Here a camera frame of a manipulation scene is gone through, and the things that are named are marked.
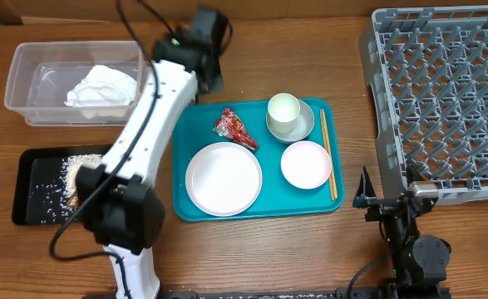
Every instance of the cup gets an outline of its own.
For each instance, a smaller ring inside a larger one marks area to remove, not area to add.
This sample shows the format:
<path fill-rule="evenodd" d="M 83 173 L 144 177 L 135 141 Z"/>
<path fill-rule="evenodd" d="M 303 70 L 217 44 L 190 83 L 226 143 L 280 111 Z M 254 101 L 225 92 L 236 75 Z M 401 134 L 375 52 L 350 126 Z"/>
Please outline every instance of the cup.
<path fill-rule="evenodd" d="M 295 126 L 300 111 L 301 106 L 295 96 L 280 93 L 269 100 L 267 117 L 273 130 L 286 133 Z"/>

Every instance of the black tray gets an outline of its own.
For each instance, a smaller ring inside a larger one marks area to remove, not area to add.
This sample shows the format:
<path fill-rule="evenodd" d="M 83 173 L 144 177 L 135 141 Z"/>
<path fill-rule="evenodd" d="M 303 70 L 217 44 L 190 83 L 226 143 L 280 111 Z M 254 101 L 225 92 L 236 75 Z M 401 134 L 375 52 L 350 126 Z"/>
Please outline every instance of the black tray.
<path fill-rule="evenodd" d="M 23 152 L 18 163 L 11 220 L 16 225 L 63 223 L 67 216 L 62 215 L 60 206 L 65 188 L 59 179 L 62 160 L 79 154 L 105 154 L 110 148 L 111 145 L 87 145 Z M 52 217 L 48 209 L 56 216 Z"/>

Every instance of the wooden table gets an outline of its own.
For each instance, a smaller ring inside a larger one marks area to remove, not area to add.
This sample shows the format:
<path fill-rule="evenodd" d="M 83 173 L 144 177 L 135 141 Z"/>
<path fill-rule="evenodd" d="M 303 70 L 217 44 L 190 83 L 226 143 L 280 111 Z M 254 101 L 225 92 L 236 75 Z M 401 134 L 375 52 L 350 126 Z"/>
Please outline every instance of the wooden table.
<path fill-rule="evenodd" d="M 376 119 L 364 85 L 357 39 L 367 18 L 234 22 L 234 40 L 221 60 L 225 94 L 205 102 L 262 100 L 279 92 L 315 96 L 332 107 L 347 197 L 335 213 L 243 221 L 186 223 L 171 205 L 170 150 L 156 192 L 168 213 L 154 248 L 165 290 L 197 292 L 333 290 L 345 287 L 366 263 L 386 251 L 376 223 L 351 207 L 366 165 L 382 196 L 374 139 Z M 136 24 L 146 40 L 155 24 Z M 106 258 L 60 263 L 47 254 L 57 226 L 16 226 L 12 198 L 20 154 L 27 149 L 114 142 L 120 128 L 35 128 L 3 106 L 7 73 L 21 42 L 129 39 L 121 24 L 0 27 L 0 298 L 79 298 L 111 292 L 116 283 Z M 453 248 L 447 268 L 454 298 L 488 297 L 488 202 L 437 207 L 418 220 L 423 234 Z M 59 242 L 65 254 L 100 250 L 81 225 Z M 391 276 L 389 265 L 357 285 Z"/>

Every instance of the gray saucer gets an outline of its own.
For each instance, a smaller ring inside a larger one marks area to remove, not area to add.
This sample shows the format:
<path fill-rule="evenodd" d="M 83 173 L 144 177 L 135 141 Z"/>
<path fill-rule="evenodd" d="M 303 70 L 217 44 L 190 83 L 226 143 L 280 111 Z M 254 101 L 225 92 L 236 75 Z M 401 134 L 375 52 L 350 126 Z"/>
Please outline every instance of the gray saucer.
<path fill-rule="evenodd" d="M 295 120 L 295 126 L 286 133 L 279 133 L 273 130 L 269 123 L 269 117 L 266 115 L 266 125 L 268 126 L 269 132 L 271 132 L 278 141 L 286 144 L 293 143 L 305 139 L 308 134 L 312 132 L 314 124 L 312 108 L 302 100 L 299 100 L 299 104 L 301 105 L 301 111 Z"/>

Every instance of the red packet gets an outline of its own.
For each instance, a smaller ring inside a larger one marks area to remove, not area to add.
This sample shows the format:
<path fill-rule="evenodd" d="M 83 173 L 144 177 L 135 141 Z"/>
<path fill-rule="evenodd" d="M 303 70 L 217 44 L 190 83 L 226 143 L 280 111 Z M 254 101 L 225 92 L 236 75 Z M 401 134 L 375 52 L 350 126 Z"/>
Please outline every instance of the red packet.
<path fill-rule="evenodd" d="M 212 129 L 218 135 L 233 140 L 250 150 L 258 150 L 257 141 L 247 134 L 244 123 L 230 108 L 225 108 Z"/>

